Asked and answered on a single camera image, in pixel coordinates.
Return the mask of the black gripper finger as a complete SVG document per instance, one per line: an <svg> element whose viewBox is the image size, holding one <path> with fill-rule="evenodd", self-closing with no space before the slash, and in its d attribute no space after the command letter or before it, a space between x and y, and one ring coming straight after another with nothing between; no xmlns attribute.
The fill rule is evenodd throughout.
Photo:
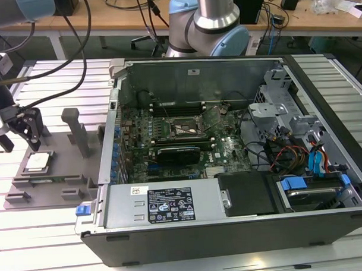
<svg viewBox="0 0 362 271"><path fill-rule="evenodd" d="M41 135L44 124L39 108L31 108L17 117L15 130L22 137L32 150L38 150L41 145Z"/></svg>
<svg viewBox="0 0 362 271"><path fill-rule="evenodd" d="M0 146L7 153L12 152L14 149L14 143L5 134L0 136Z"/></svg>

